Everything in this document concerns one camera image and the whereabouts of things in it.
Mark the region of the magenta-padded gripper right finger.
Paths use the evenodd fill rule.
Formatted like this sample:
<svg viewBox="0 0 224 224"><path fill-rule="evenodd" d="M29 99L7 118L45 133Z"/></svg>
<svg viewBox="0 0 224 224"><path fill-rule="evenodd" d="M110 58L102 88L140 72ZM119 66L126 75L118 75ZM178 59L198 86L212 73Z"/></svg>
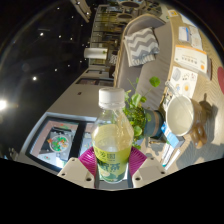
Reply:
<svg viewBox="0 0 224 224"><path fill-rule="evenodd" d="M129 156L129 174L134 188L140 188L167 175L164 167L154 157L147 157L136 148Z"/></svg>

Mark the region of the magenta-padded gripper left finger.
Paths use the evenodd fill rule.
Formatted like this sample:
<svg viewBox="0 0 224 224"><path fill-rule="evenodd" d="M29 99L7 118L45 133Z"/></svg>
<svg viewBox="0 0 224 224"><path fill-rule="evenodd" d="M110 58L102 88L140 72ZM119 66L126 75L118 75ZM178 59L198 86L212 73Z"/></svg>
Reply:
<svg viewBox="0 0 224 224"><path fill-rule="evenodd" d="M95 188L97 160L90 147L78 158L71 157L58 176L84 188Z"/></svg>

